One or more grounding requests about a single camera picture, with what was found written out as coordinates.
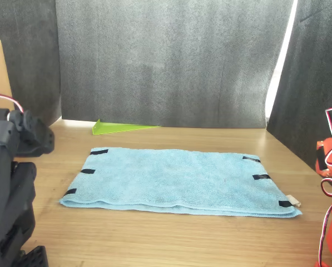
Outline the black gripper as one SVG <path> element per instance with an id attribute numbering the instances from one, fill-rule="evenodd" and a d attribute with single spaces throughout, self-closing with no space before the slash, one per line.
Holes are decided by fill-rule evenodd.
<path id="1" fill-rule="evenodd" d="M 43 121 L 25 111 L 18 123 L 17 156 L 41 156 L 54 150 L 54 133 Z"/>

